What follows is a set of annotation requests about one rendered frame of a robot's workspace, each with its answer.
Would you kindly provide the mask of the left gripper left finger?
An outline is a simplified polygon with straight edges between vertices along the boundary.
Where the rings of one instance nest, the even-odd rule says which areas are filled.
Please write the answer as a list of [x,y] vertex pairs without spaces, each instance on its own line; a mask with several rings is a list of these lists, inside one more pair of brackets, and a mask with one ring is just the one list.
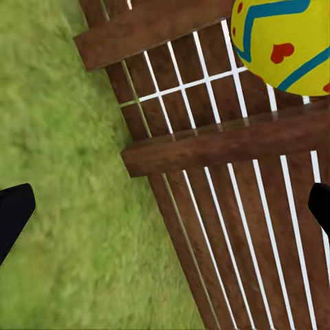
[[36,208],[30,184],[0,190],[0,265]]

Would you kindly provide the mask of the easter egg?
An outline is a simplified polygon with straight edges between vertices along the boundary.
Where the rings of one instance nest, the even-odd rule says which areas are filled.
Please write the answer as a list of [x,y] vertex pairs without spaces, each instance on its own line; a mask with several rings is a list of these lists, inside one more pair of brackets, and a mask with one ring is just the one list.
[[330,0],[235,0],[232,44],[263,82],[330,95]]

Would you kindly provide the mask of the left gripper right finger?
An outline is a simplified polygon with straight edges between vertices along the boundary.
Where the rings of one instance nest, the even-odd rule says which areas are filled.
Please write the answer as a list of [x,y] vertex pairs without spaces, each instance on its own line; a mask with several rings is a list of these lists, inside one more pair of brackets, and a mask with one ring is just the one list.
[[311,189],[308,206],[330,238],[330,185],[316,182]]

